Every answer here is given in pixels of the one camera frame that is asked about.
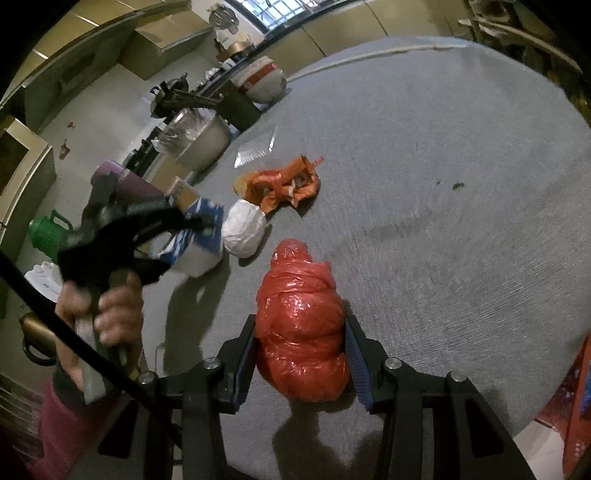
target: pink sleeve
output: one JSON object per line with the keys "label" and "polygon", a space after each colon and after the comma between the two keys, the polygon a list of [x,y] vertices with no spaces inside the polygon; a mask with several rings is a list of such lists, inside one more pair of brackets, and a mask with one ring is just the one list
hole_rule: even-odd
{"label": "pink sleeve", "polygon": [[89,407],[83,413],[69,410],[50,382],[41,408],[43,458],[29,466],[35,480],[65,480],[111,405]]}

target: green plastic container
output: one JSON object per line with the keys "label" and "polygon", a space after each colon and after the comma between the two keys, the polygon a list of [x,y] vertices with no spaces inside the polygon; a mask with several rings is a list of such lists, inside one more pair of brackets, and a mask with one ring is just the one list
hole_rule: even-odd
{"label": "green plastic container", "polygon": [[[61,220],[67,225],[63,228],[55,222]],[[45,253],[54,262],[57,262],[57,251],[60,249],[62,237],[68,231],[73,230],[70,221],[53,210],[50,217],[40,217],[31,220],[29,223],[29,239],[35,248]]]}

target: white plastic bag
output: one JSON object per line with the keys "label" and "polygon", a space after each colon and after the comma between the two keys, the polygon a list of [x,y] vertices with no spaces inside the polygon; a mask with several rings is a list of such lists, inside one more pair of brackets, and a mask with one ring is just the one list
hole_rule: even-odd
{"label": "white plastic bag", "polygon": [[267,219],[262,210],[246,200],[238,200],[222,225],[226,250],[238,258],[253,256],[265,234]]}

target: red plastic bag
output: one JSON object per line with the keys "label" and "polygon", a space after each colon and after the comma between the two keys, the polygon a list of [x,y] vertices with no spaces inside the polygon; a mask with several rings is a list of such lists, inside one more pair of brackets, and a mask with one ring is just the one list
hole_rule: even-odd
{"label": "red plastic bag", "polygon": [[288,398],[339,398],[349,367],[343,353],[343,306],[329,263],[314,263],[305,243],[282,240],[256,303],[261,375]]}

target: tiled floor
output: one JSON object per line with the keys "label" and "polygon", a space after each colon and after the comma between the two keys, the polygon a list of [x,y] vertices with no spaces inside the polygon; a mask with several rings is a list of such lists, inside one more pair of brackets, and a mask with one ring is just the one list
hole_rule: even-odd
{"label": "tiled floor", "polygon": [[533,421],[514,440],[537,480],[563,479],[564,442],[558,432]]}

